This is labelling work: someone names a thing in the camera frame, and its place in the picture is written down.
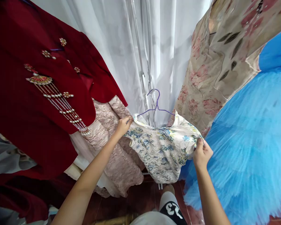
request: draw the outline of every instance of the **red garment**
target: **red garment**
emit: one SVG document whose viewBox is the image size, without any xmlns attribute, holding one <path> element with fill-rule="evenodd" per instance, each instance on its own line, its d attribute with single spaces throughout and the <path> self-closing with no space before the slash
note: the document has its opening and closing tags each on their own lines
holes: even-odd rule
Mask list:
<svg viewBox="0 0 281 225">
<path fill-rule="evenodd" d="M 0 133 L 38 164 L 17 174 L 50 179 L 76 158 L 68 134 L 77 128 L 26 80 L 33 75 L 24 64 L 52 77 L 61 93 L 73 94 L 67 101 L 86 126 L 96 116 L 92 98 L 106 103 L 117 95 L 127 103 L 86 35 L 30 3 L 0 1 Z M 67 41 L 64 47 L 60 38 Z M 52 48 L 64 51 L 52 52 Z M 44 57 L 42 50 L 56 59 Z"/>
<path fill-rule="evenodd" d="M 0 207 L 18 212 L 27 223 L 48 219 L 48 206 L 43 200 L 10 186 L 0 186 Z"/>
<path fill-rule="evenodd" d="M 74 184 L 64 173 L 49 181 L 16 176 L 0 186 L 0 207 L 18 212 L 27 223 L 46 220 L 49 205 L 59 209 Z"/>
</svg>

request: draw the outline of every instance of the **white curtain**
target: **white curtain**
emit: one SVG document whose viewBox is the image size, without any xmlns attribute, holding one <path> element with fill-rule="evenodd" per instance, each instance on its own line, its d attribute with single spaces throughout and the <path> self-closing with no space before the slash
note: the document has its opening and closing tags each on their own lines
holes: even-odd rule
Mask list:
<svg viewBox="0 0 281 225">
<path fill-rule="evenodd" d="M 132 114 L 145 111 L 149 76 L 153 86 L 161 91 L 159 108 L 172 111 L 190 57 L 191 35 L 211 3 L 211 0 L 32 1 L 89 37 Z M 157 111 L 153 124 L 153 113 L 147 114 L 155 126 L 166 124 L 170 117 Z"/>
</svg>

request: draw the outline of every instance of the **blue tulle skirt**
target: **blue tulle skirt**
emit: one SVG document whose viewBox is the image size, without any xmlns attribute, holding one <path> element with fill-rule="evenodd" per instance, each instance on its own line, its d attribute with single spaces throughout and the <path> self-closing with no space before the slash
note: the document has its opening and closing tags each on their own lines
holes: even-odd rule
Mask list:
<svg viewBox="0 0 281 225">
<path fill-rule="evenodd" d="M 206 141 L 208 172 L 232 224 L 281 217 L 281 72 L 259 73 L 220 111 Z M 194 164 L 181 169 L 185 203 L 201 208 Z"/>
</svg>

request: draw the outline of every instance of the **beaded tassel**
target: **beaded tassel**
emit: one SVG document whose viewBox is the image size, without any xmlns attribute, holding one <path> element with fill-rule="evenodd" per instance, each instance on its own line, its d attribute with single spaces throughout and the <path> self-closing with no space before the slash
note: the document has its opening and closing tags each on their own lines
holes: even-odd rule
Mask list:
<svg viewBox="0 0 281 225">
<path fill-rule="evenodd" d="M 72 123 L 81 133 L 82 136 L 89 135 L 89 129 L 84 124 L 75 109 L 68 103 L 66 98 L 74 97 L 74 95 L 64 92 L 63 94 L 53 84 L 51 77 L 41 76 L 35 71 L 32 66 L 25 64 L 25 68 L 33 72 L 33 77 L 26 78 L 30 83 L 33 83 L 46 97 L 52 105 L 62 114 L 70 123 Z"/>
</svg>

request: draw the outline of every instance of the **blue floral print fabric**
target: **blue floral print fabric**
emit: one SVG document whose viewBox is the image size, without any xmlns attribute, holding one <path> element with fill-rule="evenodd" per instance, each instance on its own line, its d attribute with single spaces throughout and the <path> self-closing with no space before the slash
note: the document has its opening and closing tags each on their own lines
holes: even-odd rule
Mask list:
<svg viewBox="0 0 281 225">
<path fill-rule="evenodd" d="M 138 114 L 133 119 L 125 136 L 148 172 L 157 183 L 177 182 L 181 167 L 192 158 L 197 139 L 202 138 L 198 129 L 177 112 L 171 127 L 151 127 Z"/>
</svg>

